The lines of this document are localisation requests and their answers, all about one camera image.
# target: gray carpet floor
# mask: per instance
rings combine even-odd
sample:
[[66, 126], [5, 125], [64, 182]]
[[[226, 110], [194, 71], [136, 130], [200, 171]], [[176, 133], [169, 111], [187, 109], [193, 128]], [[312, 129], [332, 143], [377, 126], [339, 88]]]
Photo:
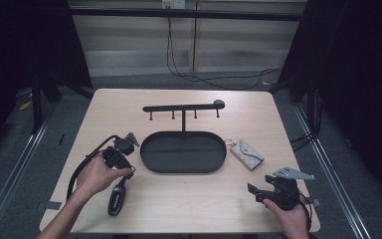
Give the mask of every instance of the gray carpet floor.
[[[210, 83], [190, 82], [171, 74], [94, 78], [96, 89], [194, 89], [194, 90], [240, 90], [255, 87], [249, 91], [265, 91], [280, 72], [274, 72], [259, 79], [238, 78], [211, 80]], [[243, 73], [201, 73], [201, 78], [242, 76]], [[35, 238], [39, 233], [39, 223], [44, 211], [40, 203], [49, 201], [65, 160], [70, 152], [77, 132], [81, 126], [90, 100], [61, 88], [63, 97], [52, 113], [48, 127], [37, 147], [32, 160], [23, 173], [10, 203], [0, 220], [0, 238]], [[302, 127], [296, 117], [294, 104], [287, 91], [274, 94], [278, 110], [289, 139], [303, 135]], [[4, 125], [0, 140], [0, 188], [5, 183], [12, 168], [26, 145], [33, 125], [32, 109], [18, 111], [24, 101], [19, 98], [17, 107]], [[319, 139], [329, 155], [354, 206], [362, 216], [371, 238], [382, 238], [382, 186], [369, 173], [358, 153], [347, 146], [345, 136], [338, 124], [325, 113], [321, 122]], [[316, 207], [321, 229], [315, 233], [318, 238], [356, 238], [346, 216], [321, 168], [310, 145], [295, 153], [300, 169], [314, 174], [315, 181], [306, 183], [311, 197], [319, 199]], [[72, 235], [72, 238], [111, 238], [111, 235]], [[259, 238], [283, 238], [279, 234], [259, 235]]]

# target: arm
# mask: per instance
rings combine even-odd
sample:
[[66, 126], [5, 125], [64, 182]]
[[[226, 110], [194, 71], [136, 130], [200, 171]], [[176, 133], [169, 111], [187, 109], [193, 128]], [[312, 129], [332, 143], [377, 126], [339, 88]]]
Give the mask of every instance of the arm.
[[107, 189], [115, 179], [130, 173], [129, 168], [108, 168], [101, 154], [98, 154], [80, 173], [77, 188], [65, 206], [37, 238], [68, 238], [86, 203], [96, 193]]
[[301, 205], [291, 211], [283, 211], [271, 200], [265, 199], [263, 203], [278, 217], [288, 239], [308, 239], [306, 215]]

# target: forearm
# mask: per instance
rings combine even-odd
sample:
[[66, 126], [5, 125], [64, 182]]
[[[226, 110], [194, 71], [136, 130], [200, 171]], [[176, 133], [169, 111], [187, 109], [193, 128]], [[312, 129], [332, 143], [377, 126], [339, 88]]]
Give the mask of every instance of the forearm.
[[82, 191], [75, 191], [58, 215], [45, 227], [37, 238], [68, 238], [83, 207], [91, 198]]

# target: person's right hand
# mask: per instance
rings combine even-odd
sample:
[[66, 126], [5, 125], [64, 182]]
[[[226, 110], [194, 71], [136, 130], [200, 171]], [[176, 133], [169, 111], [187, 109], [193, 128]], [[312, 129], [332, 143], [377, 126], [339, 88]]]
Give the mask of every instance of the person's right hand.
[[288, 239], [308, 239], [307, 218], [301, 205], [298, 204], [290, 211], [284, 211], [269, 199], [264, 199], [263, 203], [278, 217]]

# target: person's left hand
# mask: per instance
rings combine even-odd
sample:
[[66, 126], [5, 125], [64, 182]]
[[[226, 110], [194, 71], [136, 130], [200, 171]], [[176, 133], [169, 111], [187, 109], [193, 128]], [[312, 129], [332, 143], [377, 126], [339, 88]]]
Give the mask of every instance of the person's left hand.
[[83, 168], [77, 177], [76, 191], [82, 191], [88, 197], [107, 189], [114, 180], [132, 173], [130, 168], [110, 169], [104, 163], [101, 153], [97, 154]]

